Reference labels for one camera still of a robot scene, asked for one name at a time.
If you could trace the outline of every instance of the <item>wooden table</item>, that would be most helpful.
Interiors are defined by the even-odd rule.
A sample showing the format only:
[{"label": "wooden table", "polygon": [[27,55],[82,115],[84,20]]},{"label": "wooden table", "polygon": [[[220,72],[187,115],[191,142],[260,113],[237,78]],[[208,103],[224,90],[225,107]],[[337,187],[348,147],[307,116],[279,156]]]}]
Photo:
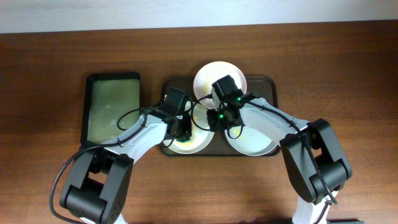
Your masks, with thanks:
[{"label": "wooden table", "polygon": [[[398,220],[397,21],[3,34],[0,41],[0,223],[61,223],[48,197],[80,145],[88,74],[138,71],[148,106],[168,78],[194,76],[216,60],[271,77],[286,113],[333,125],[354,176],[328,219]],[[56,209],[71,217],[58,205],[61,186]],[[129,223],[237,223],[290,218],[296,203],[281,154],[177,159],[154,147],[133,168],[123,214]]]}]

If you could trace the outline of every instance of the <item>white plate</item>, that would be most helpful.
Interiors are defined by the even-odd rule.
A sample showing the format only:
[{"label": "white plate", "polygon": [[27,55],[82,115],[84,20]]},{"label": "white plate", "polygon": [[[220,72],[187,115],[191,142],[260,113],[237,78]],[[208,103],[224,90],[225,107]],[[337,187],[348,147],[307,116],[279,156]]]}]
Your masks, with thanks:
[{"label": "white plate", "polygon": [[[243,93],[246,93],[248,84],[240,69],[237,66],[228,62],[211,62],[203,66],[193,81],[193,92],[196,98],[200,98],[211,93],[212,84],[227,75],[231,75],[234,79],[235,84],[238,88],[242,89]],[[212,99],[204,99],[200,102],[203,106],[208,109],[214,109],[214,101]]]},{"label": "white plate", "polygon": [[[185,109],[189,109],[190,104],[187,103],[185,105]],[[209,125],[207,123],[207,115],[206,115],[207,109],[200,105],[197,104],[195,106],[195,109],[193,110],[193,116],[195,118],[195,122],[202,128],[208,129]],[[198,129],[193,123],[192,123],[192,137],[188,142],[179,142],[176,139],[174,140],[173,144],[169,146],[169,149],[171,149],[174,152],[181,153],[181,154],[191,154],[195,153],[198,151],[201,151],[204,149],[213,139],[214,133],[211,131],[203,131],[201,129]],[[168,146],[170,144],[171,140],[164,140],[163,143]]]},{"label": "white plate", "polygon": [[[240,126],[233,127],[229,130],[229,135],[236,138],[240,130]],[[227,130],[224,133],[227,141],[235,150],[248,156],[262,156],[271,152],[277,145],[261,132],[247,126],[243,127],[242,134],[237,139],[228,137]]]}]

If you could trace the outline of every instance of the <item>wooden table surface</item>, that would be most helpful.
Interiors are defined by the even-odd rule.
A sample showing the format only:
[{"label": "wooden table surface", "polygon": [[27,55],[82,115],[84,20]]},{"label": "wooden table surface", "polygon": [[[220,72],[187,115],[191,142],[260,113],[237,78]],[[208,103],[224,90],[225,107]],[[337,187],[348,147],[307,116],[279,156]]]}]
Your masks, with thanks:
[{"label": "wooden table surface", "polygon": [[[0,35],[0,223],[62,223],[50,187],[80,146],[85,77],[135,70],[144,106],[176,75],[208,62],[267,75],[279,108],[328,120],[352,165],[328,219],[398,220],[398,21]],[[56,209],[72,217],[58,205]],[[282,155],[170,158],[134,166],[129,223],[237,223],[290,218],[297,194]]]}]

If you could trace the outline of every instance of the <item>tray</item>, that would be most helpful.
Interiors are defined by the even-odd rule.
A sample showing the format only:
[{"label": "tray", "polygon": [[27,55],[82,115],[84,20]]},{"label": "tray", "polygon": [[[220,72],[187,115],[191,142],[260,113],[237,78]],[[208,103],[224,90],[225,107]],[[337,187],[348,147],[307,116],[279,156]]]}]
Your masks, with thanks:
[{"label": "tray", "polygon": [[[248,91],[259,94],[264,97],[269,104],[277,108],[277,97],[274,82],[262,75],[249,75],[245,76],[248,83]],[[162,96],[170,90],[171,87],[178,88],[179,90],[186,91],[195,99],[195,94],[193,93],[193,77],[175,77],[165,82],[163,86]],[[227,136],[224,132],[215,132],[213,139],[204,149],[193,154],[179,154],[173,152],[167,147],[160,147],[160,150],[167,156],[183,156],[183,157],[195,157],[195,156],[247,156],[241,154],[229,145],[227,141]],[[257,157],[273,157],[280,152],[280,147],[276,146],[265,155]]]}]

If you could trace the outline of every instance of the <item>black tray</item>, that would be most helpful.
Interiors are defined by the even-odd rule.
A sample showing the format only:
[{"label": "black tray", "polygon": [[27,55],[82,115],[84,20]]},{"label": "black tray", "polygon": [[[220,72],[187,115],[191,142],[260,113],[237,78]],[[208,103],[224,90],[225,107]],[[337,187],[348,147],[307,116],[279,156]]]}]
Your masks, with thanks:
[{"label": "black tray", "polygon": [[[277,98],[274,82],[265,76],[261,75],[250,75],[245,76],[248,83],[248,91],[257,93],[258,95],[264,97],[269,104],[276,107]],[[179,90],[186,91],[192,97],[195,96],[193,93],[193,77],[176,77],[165,82],[163,86],[162,97],[169,92],[171,87],[178,88]],[[167,156],[247,156],[241,154],[229,145],[224,132],[215,132],[213,139],[204,149],[193,154],[179,154],[173,152],[167,147],[160,147],[160,150]],[[280,152],[280,147],[276,146],[271,152],[268,152],[262,157],[272,157]]]}]

